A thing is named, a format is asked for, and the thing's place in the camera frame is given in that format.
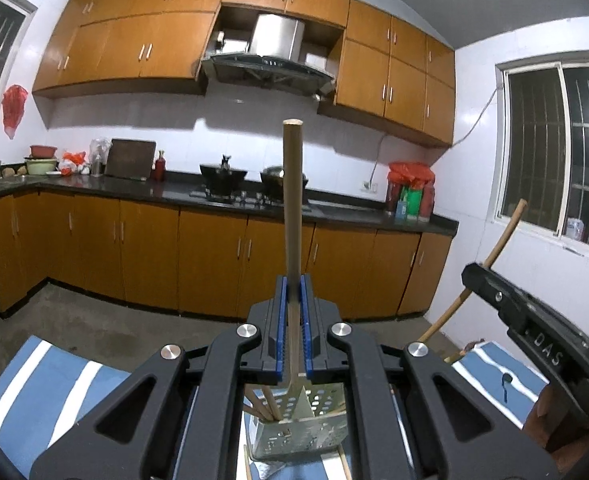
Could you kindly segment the person's right hand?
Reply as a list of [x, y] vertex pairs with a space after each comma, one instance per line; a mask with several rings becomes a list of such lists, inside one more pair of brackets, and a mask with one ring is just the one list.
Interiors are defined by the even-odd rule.
[[589, 425], [575, 420], [553, 384], [542, 389], [521, 431], [549, 453], [561, 476], [589, 452]]

